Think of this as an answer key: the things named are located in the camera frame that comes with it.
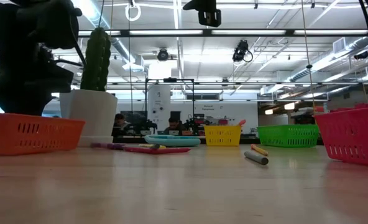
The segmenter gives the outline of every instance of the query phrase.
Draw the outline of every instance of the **gray crayon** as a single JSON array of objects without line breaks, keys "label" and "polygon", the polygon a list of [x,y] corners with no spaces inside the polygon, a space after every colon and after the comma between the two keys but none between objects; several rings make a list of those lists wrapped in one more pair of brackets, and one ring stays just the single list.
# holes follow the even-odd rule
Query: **gray crayon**
[{"label": "gray crayon", "polygon": [[264,157],[260,154],[256,154],[256,153],[253,153],[253,152],[245,152],[245,156],[248,159],[256,161],[256,162],[258,162],[259,164],[262,164],[262,165],[267,165],[269,163],[269,160],[266,157]]}]

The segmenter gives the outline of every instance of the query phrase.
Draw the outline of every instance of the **yellow basket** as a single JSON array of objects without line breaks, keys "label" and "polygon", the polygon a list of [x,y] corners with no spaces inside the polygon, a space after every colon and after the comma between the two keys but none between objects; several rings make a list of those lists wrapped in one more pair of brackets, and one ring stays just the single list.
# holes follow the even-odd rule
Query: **yellow basket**
[{"label": "yellow basket", "polygon": [[208,146],[238,146],[241,126],[205,126]]}]

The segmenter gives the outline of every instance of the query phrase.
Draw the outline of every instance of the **green basket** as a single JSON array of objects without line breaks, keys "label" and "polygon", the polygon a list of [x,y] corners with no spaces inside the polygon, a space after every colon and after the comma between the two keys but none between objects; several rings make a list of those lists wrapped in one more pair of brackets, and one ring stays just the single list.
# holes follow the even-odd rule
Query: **green basket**
[{"label": "green basket", "polygon": [[319,136],[318,125],[297,124],[257,128],[261,144],[278,147],[313,147]]}]

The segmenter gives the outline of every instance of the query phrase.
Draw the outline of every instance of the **window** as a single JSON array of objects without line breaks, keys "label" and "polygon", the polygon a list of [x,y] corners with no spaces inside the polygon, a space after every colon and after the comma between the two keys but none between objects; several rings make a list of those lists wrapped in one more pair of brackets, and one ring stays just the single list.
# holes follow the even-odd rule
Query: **window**
[{"label": "window", "polygon": [[[192,94],[187,94],[186,98],[188,100],[192,100]],[[218,100],[219,93],[204,93],[204,94],[195,94],[195,100]]]}]

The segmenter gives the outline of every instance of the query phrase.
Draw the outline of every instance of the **white column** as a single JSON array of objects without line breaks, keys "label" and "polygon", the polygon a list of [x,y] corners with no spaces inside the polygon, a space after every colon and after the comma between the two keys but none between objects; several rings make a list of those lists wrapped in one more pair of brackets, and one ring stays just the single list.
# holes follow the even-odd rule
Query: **white column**
[{"label": "white column", "polygon": [[168,127],[170,110],[170,85],[151,86],[148,90],[148,119],[158,125],[158,131]]}]

